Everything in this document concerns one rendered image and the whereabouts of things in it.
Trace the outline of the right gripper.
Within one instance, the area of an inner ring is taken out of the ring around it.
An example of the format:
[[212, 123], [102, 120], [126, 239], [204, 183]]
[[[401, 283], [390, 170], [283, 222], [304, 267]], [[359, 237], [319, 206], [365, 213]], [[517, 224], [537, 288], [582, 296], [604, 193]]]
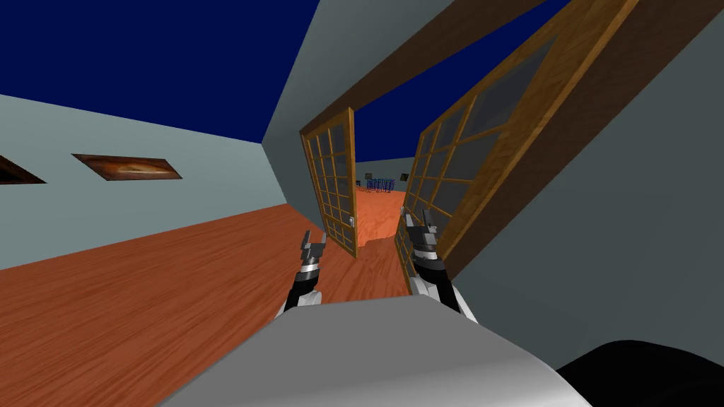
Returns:
[[433, 217], [428, 209], [422, 210], [424, 225], [414, 225], [411, 213], [404, 214], [404, 224], [414, 250], [437, 253], [437, 228], [433, 226]]

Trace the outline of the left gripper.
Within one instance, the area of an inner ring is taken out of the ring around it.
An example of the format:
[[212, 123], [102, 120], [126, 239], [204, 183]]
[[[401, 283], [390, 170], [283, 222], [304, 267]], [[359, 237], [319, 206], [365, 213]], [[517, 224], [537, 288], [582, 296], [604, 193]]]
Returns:
[[323, 234], [322, 239], [318, 243], [311, 243], [310, 242], [311, 237], [311, 230], [307, 230], [305, 232], [305, 236], [303, 239], [303, 246], [301, 247], [301, 256], [300, 259], [302, 261], [303, 266], [311, 265], [311, 264], [318, 264], [319, 259], [323, 255], [323, 252], [326, 247], [327, 242], [327, 235]]

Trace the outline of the wooden glazed door leaf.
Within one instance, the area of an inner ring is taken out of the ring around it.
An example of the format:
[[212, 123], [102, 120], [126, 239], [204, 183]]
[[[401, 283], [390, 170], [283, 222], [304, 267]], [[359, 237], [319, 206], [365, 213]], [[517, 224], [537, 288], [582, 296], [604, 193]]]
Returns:
[[[324, 231], [358, 257], [354, 111], [347, 107], [324, 124], [300, 133]], [[355, 226], [349, 225], [354, 217]]]
[[404, 208], [430, 210], [454, 277], [479, 250], [474, 224], [641, 0], [568, 0], [425, 128]]

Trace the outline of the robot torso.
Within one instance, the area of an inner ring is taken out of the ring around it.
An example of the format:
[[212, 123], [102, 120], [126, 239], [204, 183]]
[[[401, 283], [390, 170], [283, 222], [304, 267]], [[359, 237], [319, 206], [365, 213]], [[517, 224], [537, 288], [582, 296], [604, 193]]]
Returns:
[[591, 407], [531, 353], [423, 296], [296, 307], [160, 407]]

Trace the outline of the brown framed wall picture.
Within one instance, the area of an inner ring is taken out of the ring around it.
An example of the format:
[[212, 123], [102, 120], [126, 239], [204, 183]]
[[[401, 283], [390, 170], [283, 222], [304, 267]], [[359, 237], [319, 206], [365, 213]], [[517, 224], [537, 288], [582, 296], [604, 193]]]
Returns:
[[0, 185], [3, 184], [44, 184], [39, 177], [0, 155]]
[[182, 179], [165, 159], [79, 153], [72, 155], [107, 181]]

